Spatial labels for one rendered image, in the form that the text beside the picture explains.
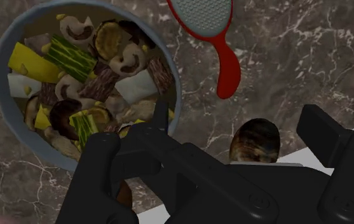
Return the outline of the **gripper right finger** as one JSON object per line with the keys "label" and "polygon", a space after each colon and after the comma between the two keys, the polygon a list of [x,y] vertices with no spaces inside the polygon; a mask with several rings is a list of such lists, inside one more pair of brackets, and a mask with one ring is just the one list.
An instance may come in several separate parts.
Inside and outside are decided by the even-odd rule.
{"label": "gripper right finger", "polygon": [[315,104],[304,105],[296,132],[333,173],[317,211],[325,224],[354,224],[354,130],[346,129]]}

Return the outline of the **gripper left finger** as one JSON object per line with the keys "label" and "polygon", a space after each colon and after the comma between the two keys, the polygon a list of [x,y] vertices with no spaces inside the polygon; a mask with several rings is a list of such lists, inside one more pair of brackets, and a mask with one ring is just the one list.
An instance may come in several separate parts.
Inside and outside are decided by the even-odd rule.
{"label": "gripper left finger", "polygon": [[153,120],[133,125],[126,137],[92,135],[56,224],[140,224],[117,200],[121,182],[137,177],[163,202],[164,224],[276,224],[271,195],[195,145],[178,143],[167,118],[167,104],[158,102]]}

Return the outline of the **dark brown rounded object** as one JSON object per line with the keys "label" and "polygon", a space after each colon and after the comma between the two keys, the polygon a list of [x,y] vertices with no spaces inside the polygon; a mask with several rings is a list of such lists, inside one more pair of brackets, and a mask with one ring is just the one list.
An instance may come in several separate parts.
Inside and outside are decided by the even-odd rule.
{"label": "dark brown rounded object", "polygon": [[119,185],[119,193],[116,200],[129,209],[132,208],[132,191],[125,180],[123,180]]}

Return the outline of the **brown mottled oval object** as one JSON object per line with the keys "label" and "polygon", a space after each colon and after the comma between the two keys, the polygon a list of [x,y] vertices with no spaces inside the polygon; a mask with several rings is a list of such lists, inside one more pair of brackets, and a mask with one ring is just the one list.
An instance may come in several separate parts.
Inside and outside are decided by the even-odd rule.
{"label": "brown mottled oval object", "polygon": [[236,131],[229,147],[229,161],[275,163],[279,152],[277,126],[267,119],[254,118]]}

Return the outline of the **blue bowl of mixed vegetables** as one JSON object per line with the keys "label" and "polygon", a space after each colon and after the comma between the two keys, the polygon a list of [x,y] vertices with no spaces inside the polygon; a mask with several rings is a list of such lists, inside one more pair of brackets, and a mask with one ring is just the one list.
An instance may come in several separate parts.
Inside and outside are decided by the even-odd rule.
{"label": "blue bowl of mixed vegetables", "polygon": [[8,127],[21,143],[30,148],[43,160],[68,171],[74,171],[78,163],[75,160],[65,157],[60,152],[52,149],[46,141],[41,139],[39,135],[30,131],[23,123],[23,116],[9,92],[7,63],[14,49],[15,43],[23,36],[26,25],[33,23],[35,19],[42,17],[48,11],[74,4],[78,4],[86,8],[97,7],[135,22],[150,38],[152,38],[161,51],[163,51],[168,65],[170,66],[170,70],[174,75],[176,87],[175,118],[169,125],[169,134],[173,134],[175,132],[179,121],[182,104],[179,72],[175,66],[172,55],[158,34],[139,17],[111,3],[96,0],[51,0],[47,3],[41,3],[33,6],[31,9],[23,12],[16,19],[14,19],[14,21],[12,21],[10,26],[0,37],[0,111]]}

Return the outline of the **red-handled grey mesh skimmer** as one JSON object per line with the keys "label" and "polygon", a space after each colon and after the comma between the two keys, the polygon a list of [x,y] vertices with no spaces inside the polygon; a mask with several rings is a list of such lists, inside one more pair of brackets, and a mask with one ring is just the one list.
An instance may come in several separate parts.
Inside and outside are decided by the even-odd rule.
{"label": "red-handled grey mesh skimmer", "polygon": [[180,25],[193,37],[211,43],[219,57],[217,95],[230,98],[241,80],[240,63],[225,37],[233,14],[233,0],[167,0]]}

